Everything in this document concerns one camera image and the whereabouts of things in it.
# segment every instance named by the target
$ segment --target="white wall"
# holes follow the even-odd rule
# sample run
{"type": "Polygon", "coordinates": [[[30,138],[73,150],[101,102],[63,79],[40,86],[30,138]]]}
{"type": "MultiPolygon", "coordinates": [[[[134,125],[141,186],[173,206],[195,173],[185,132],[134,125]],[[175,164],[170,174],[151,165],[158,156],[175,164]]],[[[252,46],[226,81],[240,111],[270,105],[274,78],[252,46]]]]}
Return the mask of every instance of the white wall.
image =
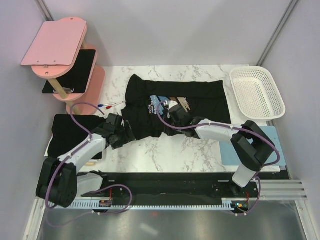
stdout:
{"type": "Polygon", "coordinates": [[[23,237],[53,117],[65,106],[41,93],[45,81],[20,66],[44,18],[33,0],[0,7],[0,239],[23,237]]]}
{"type": "Polygon", "coordinates": [[[286,105],[276,127],[289,171],[301,179],[320,226],[320,1],[300,1],[263,67],[286,105]]]}
{"type": "Polygon", "coordinates": [[[102,66],[255,65],[290,0],[45,0],[88,22],[102,66]]]}

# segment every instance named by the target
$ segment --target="metal frame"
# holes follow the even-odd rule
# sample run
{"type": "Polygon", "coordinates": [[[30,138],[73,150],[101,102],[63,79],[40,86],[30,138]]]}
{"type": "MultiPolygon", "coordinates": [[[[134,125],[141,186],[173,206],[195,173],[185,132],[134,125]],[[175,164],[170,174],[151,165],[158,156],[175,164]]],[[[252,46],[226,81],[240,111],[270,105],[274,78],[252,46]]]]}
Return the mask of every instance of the metal frame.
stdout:
{"type": "Polygon", "coordinates": [[[51,12],[48,9],[47,4],[44,0],[34,0],[38,8],[40,9],[44,19],[46,21],[54,21],[54,17],[52,16],[51,12]]]}
{"type": "MultiPolygon", "coordinates": [[[[43,17],[46,21],[54,21],[45,0],[34,0],[39,7],[43,17]]],[[[284,26],[288,22],[293,11],[297,7],[300,0],[291,0],[288,7],[286,8],[283,16],[281,17],[277,27],[275,28],[270,40],[268,41],[261,57],[257,62],[257,66],[262,66],[271,52],[276,40],[281,34],[284,26]]],[[[300,217],[306,238],[308,240],[320,240],[317,229],[313,225],[313,214],[309,206],[307,195],[303,188],[302,182],[299,180],[262,180],[261,181],[261,201],[276,201],[276,200],[295,200],[296,207],[298,209],[298,215],[300,217]]],[[[42,219],[45,213],[45,201],[40,198],[36,198],[32,206],[31,214],[25,233],[23,236],[24,240],[35,240],[40,232],[42,219]]]]}
{"type": "Polygon", "coordinates": [[[257,66],[261,67],[266,58],[268,57],[272,47],[274,46],[276,40],[278,39],[280,33],[282,32],[282,30],[284,29],[284,26],[286,25],[286,23],[288,22],[291,14],[293,13],[293,11],[295,10],[296,6],[298,5],[300,0],[291,0],[288,7],[286,8],[282,18],[280,19],[280,22],[278,23],[278,25],[276,26],[269,42],[267,43],[260,59],[257,62],[257,66]]]}
{"type": "MultiPolygon", "coordinates": [[[[92,205],[87,202],[95,203],[99,200],[108,200],[105,197],[78,197],[72,205],[72,209],[92,209],[92,205]]],[[[239,201],[243,199],[223,198],[221,208],[219,206],[134,206],[131,210],[226,210],[230,206],[230,201],[239,201]]],[[[300,180],[261,180],[260,201],[295,201],[298,209],[298,215],[301,220],[305,236],[308,240],[320,240],[317,229],[313,225],[312,212],[308,208],[308,198],[300,180]]],[[[24,233],[23,240],[35,240],[40,232],[41,223],[45,213],[45,201],[36,198],[32,207],[30,218],[24,233]]]]}

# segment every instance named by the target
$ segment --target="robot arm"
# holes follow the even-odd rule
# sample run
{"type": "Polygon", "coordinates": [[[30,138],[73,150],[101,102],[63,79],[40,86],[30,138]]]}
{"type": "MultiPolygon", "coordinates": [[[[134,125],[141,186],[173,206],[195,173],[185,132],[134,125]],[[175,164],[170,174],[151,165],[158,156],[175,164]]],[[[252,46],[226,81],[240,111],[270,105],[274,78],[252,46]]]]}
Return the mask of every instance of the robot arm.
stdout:
{"type": "Polygon", "coordinates": [[[182,130],[181,132],[187,137],[197,139],[212,139],[233,145],[241,164],[233,175],[232,181],[240,188],[246,187],[253,176],[262,170],[264,164],[274,151],[260,138],[252,134],[233,129],[233,127],[236,127],[238,129],[243,128],[250,130],[251,132],[262,136],[274,145],[269,137],[253,121],[248,120],[243,125],[223,124],[225,126],[229,125],[231,128],[219,127],[217,126],[221,125],[219,122],[212,122],[208,119],[203,119],[200,117],[192,118],[190,114],[187,113],[186,110],[175,101],[166,101],[164,106],[167,108],[168,118],[172,118],[177,127],[206,124],[204,126],[182,130]]]}
{"type": "Polygon", "coordinates": [[[117,149],[135,140],[129,123],[123,123],[121,116],[112,113],[109,114],[104,123],[95,128],[91,133],[91,139],[87,137],[82,143],[66,154],[58,158],[48,157],[43,162],[35,192],[37,197],[46,198],[53,174],[66,158],[69,159],[63,164],[54,179],[49,194],[50,202],[67,208],[77,196],[99,190],[103,178],[94,173],[77,177],[80,169],[92,157],[107,147],[111,146],[113,149],[117,149]]]}
{"type": "MultiPolygon", "coordinates": [[[[172,118],[176,127],[188,127],[209,123],[214,124],[214,122],[208,119],[191,117],[184,108],[175,101],[166,102],[164,106],[167,109],[168,118],[172,118]]],[[[135,140],[129,123],[124,122],[123,125],[122,122],[123,118],[121,116],[110,113],[106,121],[92,131],[92,139],[90,141],[88,137],[68,153],[58,158],[47,158],[43,163],[36,188],[37,197],[46,198],[49,183],[54,172],[59,164],[67,157],[70,158],[63,164],[58,175],[54,179],[49,194],[49,201],[66,208],[73,202],[76,196],[99,190],[103,181],[101,176],[94,173],[88,173],[77,177],[77,173],[93,156],[102,152],[108,146],[116,149],[135,140]]],[[[271,142],[253,121],[247,121],[243,125],[234,125],[234,127],[246,128],[271,142]]],[[[240,188],[247,186],[252,177],[262,169],[264,163],[273,152],[273,149],[259,138],[232,128],[205,125],[182,130],[180,132],[187,137],[212,139],[232,144],[241,160],[241,165],[233,175],[232,181],[240,188]]]]}

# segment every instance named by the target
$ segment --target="black t-shirt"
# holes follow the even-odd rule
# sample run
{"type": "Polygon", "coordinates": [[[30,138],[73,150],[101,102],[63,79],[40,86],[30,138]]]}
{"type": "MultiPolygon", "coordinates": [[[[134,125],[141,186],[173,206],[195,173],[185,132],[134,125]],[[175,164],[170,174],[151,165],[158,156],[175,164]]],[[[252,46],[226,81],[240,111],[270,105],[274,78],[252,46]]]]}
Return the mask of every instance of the black t-shirt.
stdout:
{"type": "Polygon", "coordinates": [[[126,106],[121,111],[124,120],[129,121],[137,140],[149,136],[158,138],[162,132],[170,132],[165,130],[165,125],[156,113],[159,102],[166,99],[182,104],[192,117],[231,123],[222,80],[214,82],[149,81],[142,80],[134,74],[126,89],[126,106]]]}
{"type": "MultiPolygon", "coordinates": [[[[89,131],[106,121],[103,117],[92,115],[74,115],[74,118],[89,131]]],[[[66,154],[88,137],[88,133],[76,125],[71,116],[67,114],[55,115],[52,134],[52,141],[48,148],[48,156],[52,158],[66,154]]],[[[101,158],[102,153],[100,152],[92,159],[101,158]]]]}

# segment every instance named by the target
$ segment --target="white marble table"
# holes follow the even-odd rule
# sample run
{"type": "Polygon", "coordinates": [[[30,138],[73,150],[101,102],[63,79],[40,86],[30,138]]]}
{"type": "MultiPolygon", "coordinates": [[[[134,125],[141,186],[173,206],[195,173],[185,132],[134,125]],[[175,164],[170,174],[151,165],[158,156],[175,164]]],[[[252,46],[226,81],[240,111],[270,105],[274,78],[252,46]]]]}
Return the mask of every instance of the white marble table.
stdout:
{"type": "MultiPolygon", "coordinates": [[[[185,65],[185,66],[125,66],[105,67],[106,80],[101,94],[101,103],[125,101],[128,81],[133,74],[144,80],[177,82],[214,82],[223,80],[231,122],[243,124],[248,120],[241,114],[229,79],[230,71],[243,65],[185,65]]],[[[124,104],[108,113],[121,115],[124,104]]],[[[257,122],[266,126],[266,122],[257,122]]],[[[81,172],[235,172],[238,166],[224,166],[221,161],[219,142],[188,138],[184,135],[159,138],[148,137],[126,144],[122,148],[103,152],[102,160],[95,166],[84,166],[81,172]]],[[[268,166],[264,172],[279,172],[278,166],[268,166]]]]}

